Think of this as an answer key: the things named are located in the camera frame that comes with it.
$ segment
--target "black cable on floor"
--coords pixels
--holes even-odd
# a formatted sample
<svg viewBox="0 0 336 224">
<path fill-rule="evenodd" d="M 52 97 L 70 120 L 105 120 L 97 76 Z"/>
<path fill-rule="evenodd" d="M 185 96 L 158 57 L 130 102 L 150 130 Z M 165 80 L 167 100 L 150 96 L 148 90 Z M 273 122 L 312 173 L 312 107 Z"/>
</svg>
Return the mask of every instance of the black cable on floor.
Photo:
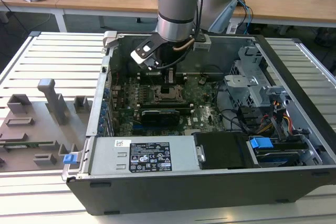
<svg viewBox="0 0 336 224">
<path fill-rule="evenodd" d="M 22 26 L 23 30 L 24 30 L 26 33 L 29 34 L 28 30 L 27 30 L 26 27 L 21 23 L 21 21 L 16 17 L 15 13 L 12 12 L 11 9 L 9 9 L 9 7 L 6 5 L 6 3 L 5 3 L 3 0 L 0 0 L 0 1 L 1 1 L 1 2 L 4 4 L 4 6 L 9 10 L 9 12 L 10 12 L 11 14 L 13 14 L 13 16 L 16 18 L 16 20 L 17 20 L 17 21 L 19 22 L 19 24 Z"/>
</svg>

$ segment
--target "gray plastic part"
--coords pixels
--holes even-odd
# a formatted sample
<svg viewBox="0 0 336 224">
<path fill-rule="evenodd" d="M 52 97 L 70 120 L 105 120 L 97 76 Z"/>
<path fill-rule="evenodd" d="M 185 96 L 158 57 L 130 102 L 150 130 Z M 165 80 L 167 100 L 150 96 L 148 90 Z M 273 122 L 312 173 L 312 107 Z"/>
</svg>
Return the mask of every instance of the gray plastic part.
<svg viewBox="0 0 336 224">
<path fill-rule="evenodd" d="M 65 156 L 69 154 L 68 150 L 65 148 L 65 146 L 63 144 L 61 144 L 59 151 L 58 151 L 58 156 Z"/>
<path fill-rule="evenodd" d="M 87 113 L 90 112 L 90 105 L 88 98 L 85 96 L 77 96 L 73 101 L 76 113 Z"/>
<path fill-rule="evenodd" d="M 30 126 L 34 124 L 33 118 L 8 118 L 5 123 L 8 127 L 12 126 Z"/>
<path fill-rule="evenodd" d="M 59 150 L 59 143 L 57 141 L 53 141 L 51 144 L 39 144 L 38 147 L 41 150 Z"/>
<path fill-rule="evenodd" d="M 26 133 L 13 133 L 0 136 L 0 143 L 23 142 L 28 139 Z"/>
<path fill-rule="evenodd" d="M 78 151 L 78 148 L 75 144 L 72 145 L 71 147 L 71 152 L 77 152 Z"/>
<path fill-rule="evenodd" d="M 9 149 L 7 149 L 4 145 L 0 145 L 0 153 L 9 152 Z"/>
<path fill-rule="evenodd" d="M 35 154 L 33 161 L 37 165 L 55 165 L 57 160 L 52 153 L 47 154 Z"/>
<path fill-rule="evenodd" d="M 59 96 L 55 92 L 54 79 L 41 79 L 37 85 L 37 89 L 44 93 L 48 101 L 48 107 L 53 112 L 59 125 L 66 124 L 66 116 L 64 114 L 64 99 L 59 100 Z"/>
<path fill-rule="evenodd" d="M 0 126 L 0 134 L 4 136 L 26 133 L 28 139 L 24 142 L 1 143 L 5 150 L 0 147 L 0 157 L 6 161 L 6 165 L 0 168 L 0 172 L 18 172 L 24 170 L 49 170 L 63 169 L 63 157 L 58 156 L 60 145 L 63 144 L 67 150 L 71 150 L 73 144 L 78 150 L 83 149 L 86 139 L 86 129 L 90 113 L 77 114 L 74 101 L 66 101 L 67 117 L 66 125 L 58 125 L 54 116 L 51 116 L 46 107 L 46 102 L 32 102 L 25 106 L 26 114 L 13 114 L 9 111 L 7 119 L 20 119 L 31 117 L 34 124 L 29 126 L 8 127 L 5 123 Z M 57 160 L 55 165 L 37 166 L 33 161 L 35 154 L 52 153 Z"/>
<path fill-rule="evenodd" d="M 7 102 L 7 106 L 13 114 L 27 113 L 25 106 L 30 104 L 31 103 L 25 94 L 13 94 Z"/>
</svg>

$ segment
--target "motherboard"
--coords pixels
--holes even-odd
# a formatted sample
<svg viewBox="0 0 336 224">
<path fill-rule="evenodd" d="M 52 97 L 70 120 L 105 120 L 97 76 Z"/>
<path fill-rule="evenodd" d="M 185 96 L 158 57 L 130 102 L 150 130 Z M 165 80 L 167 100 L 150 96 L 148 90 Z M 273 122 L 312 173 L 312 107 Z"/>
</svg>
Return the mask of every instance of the motherboard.
<svg viewBox="0 0 336 224">
<path fill-rule="evenodd" d="M 129 77 L 111 85 L 115 136 L 192 135 L 223 131 L 215 106 L 218 82 L 203 74 L 185 74 L 178 84 L 157 78 Z M 101 134 L 108 136 L 109 131 Z"/>
</svg>

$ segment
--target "metal panel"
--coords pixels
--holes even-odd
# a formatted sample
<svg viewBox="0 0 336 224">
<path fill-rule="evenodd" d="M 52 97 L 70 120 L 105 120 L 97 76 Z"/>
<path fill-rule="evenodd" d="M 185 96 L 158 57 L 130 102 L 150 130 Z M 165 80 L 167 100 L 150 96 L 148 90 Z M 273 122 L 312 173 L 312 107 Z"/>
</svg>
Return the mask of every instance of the metal panel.
<svg viewBox="0 0 336 224">
<path fill-rule="evenodd" d="M 101 52 L 101 47 L 81 46 L 32 46 L 31 51 L 58 51 L 58 52 Z"/>
<path fill-rule="evenodd" d="M 42 46 L 103 46 L 102 41 L 92 41 L 92 40 L 41 40 L 38 39 L 34 45 Z"/>
<path fill-rule="evenodd" d="M 101 59 L 78 58 L 22 58 L 20 64 L 101 65 Z"/>
<path fill-rule="evenodd" d="M 288 67 L 324 118 L 336 130 L 336 79 L 333 75 L 303 44 L 292 42 L 292 45 L 277 39 L 268 39 L 268 42 L 281 55 L 280 59 L 285 66 Z M 268 68 L 267 70 L 275 83 L 279 85 L 280 82 L 272 69 Z"/>
<path fill-rule="evenodd" d="M 39 64 L 26 64 L 17 65 L 15 71 L 60 71 L 60 72 L 97 72 L 100 70 L 100 66 L 87 66 L 87 65 L 39 65 Z"/>
<path fill-rule="evenodd" d="M 66 79 L 66 80 L 97 80 L 99 72 L 12 72 L 8 75 L 9 79 L 43 79 L 43 78 L 53 78 L 53 79 Z"/>
<path fill-rule="evenodd" d="M 26 52 L 24 57 L 36 58 L 103 58 L 104 54 L 101 52 L 44 52 L 44 51 L 31 51 Z"/>
<path fill-rule="evenodd" d="M 8 80 L 4 88 L 36 88 L 39 80 Z M 56 80 L 55 88 L 96 88 L 96 80 Z"/>
</svg>

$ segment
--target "metal bracket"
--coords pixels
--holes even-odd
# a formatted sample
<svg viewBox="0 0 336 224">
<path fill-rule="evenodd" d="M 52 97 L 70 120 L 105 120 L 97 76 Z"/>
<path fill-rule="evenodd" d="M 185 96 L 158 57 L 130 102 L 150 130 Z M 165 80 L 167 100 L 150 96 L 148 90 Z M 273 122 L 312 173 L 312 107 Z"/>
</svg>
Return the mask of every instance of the metal bracket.
<svg viewBox="0 0 336 224">
<path fill-rule="evenodd" d="M 76 162 L 77 163 L 80 163 L 81 159 L 82 159 L 82 154 L 83 154 L 83 151 L 80 151 L 80 152 L 70 152 L 69 153 L 70 155 L 72 154 L 77 154 L 76 155 Z M 63 167 L 63 171 L 62 171 L 62 180 L 64 182 L 67 181 L 67 178 L 69 177 L 69 174 L 77 174 L 78 172 L 80 171 L 80 167 L 78 169 L 71 169 L 70 170 L 70 164 L 65 164 L 64 167 Z"/>
<path fill-rule="evenodd" d="M 229 87 L 233 88 L 246 88 L 258 85 L 256 78 L 246 76 L 225 76 L 225 81 Z"/>
</svg>

